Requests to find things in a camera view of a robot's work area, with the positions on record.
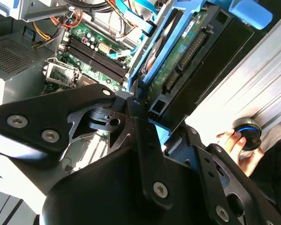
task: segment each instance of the yellow wire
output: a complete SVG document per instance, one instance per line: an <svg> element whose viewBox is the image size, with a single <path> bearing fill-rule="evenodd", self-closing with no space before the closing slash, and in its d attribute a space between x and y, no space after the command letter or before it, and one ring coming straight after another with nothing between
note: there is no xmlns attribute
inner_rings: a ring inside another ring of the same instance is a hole
<svg viewBox="0 0 281 225"><path fill-rule="evenodd" d="M126 18L122 15L122 13L109 1L109 0L106 0L110 6L112 7L112 9L114 11L116 11L116 13L131 27L135 27L134 25L132 25L128 20L126 20Z"/></svg>
<svg viewBox="0 0 281 225"><path fill-rule="evenodd" d="M43 33L37 26L37 24L35 22L32 22L34 28L36 29L37 33L43 38L45 39L45 41L50 40L51 37L49 35L46 35L45 33Z"/></svg>

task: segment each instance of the ventilation grille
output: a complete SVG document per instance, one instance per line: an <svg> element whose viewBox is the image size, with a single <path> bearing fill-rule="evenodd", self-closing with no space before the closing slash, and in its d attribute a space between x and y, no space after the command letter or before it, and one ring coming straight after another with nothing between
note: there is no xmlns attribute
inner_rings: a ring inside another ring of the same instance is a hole
<svg viewBox="0 0 281 225"><path fill-rule="evenodd" d="M0 40L0 70L13 73L38 60L39 55L9 38Z"/></svg>

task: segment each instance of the motherboard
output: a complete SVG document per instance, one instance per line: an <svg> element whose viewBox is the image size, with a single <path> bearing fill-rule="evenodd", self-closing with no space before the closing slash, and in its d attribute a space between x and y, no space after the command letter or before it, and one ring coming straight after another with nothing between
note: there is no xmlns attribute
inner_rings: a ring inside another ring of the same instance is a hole
<svg viewBox="0 0 281 225"><path fill-rule="evenodd" d="M132 56L112 59L109 54L125 49L85 24L65 32L56 56L45 67L44 94L101 83L114 92L127 90L126 74Z"/></svg>

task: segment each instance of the label sticker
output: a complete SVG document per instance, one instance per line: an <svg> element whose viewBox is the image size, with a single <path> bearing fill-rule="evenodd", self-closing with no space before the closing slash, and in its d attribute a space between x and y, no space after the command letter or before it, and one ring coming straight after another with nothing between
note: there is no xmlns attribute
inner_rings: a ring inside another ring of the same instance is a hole
<svg viewBox="0 0 281 225"><path fill-rule="evenodd" d="M195 21L192 20L189 25L187 26L187 28L185 29L185 31L182 34L182 37L185 38L186 35L188 34L188 32L191 30L192 26L195 24Z"/></svg>

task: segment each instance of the screw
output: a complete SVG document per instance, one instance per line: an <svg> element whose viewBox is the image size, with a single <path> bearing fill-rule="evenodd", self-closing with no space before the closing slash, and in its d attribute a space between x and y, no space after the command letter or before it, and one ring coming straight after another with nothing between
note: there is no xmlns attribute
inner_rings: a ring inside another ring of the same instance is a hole
<svg viewBox="0 0 281 225"><path fill-rule="evenodd" d="M226 223L229 222L229 215L227 211L222 206L217 206L215 208L217 215Z"/></svg>
<svg viewBox="0 0 281 225"><path fill-rule="evenodd" d="M270 220L266 221L267 225L274 225Z"/></svg>
<svg viewBox="0 0 281 225"><path fill-rule="evenodd" d="M136 104L138 104L138 105L140 105L141 103L138 101L138 100L133 100L134 101L134 103L136 103Z"/></svg>
<svg viewBox="0 0 281 225"><path fill-rule="evenodd" d="M111 95L111 93L110 93L108 90L105 90L105 89L103 89L103 93L104 93L105 95Z"/></svg>
<svg viewBox="0 0 281 225"><path fill-rule="evenodd" d="M50 143L55 143L59 140L59 134L55 130L45 130L42 132L42 138Z"/></svg>
<svg viewBox="0 0 281 225"><path fill-rule="evenodd" d="M8 125L14 128L24 128L28 124L28 120L20 115L12 115L7 119Z"/></svg>
<svg viewBox="0 0 281 225"><path fill-rule="evenodd" d="M191 132L196 135L197 134L197 131L194 129L194 128L191 128Z"/></svg>
<svg viewBox="0 0 281 225"><path fill-rule="evenodd" d="M219 146L215 147L218 152L222 152L222 149Z"/></svg>
<svg viewBox="0 0 281 225"><path fill-rule="evenodd" d="M165 185L161 182L155 182L153 185L154 192L161 198L168 196L168 190Z"/></svg>

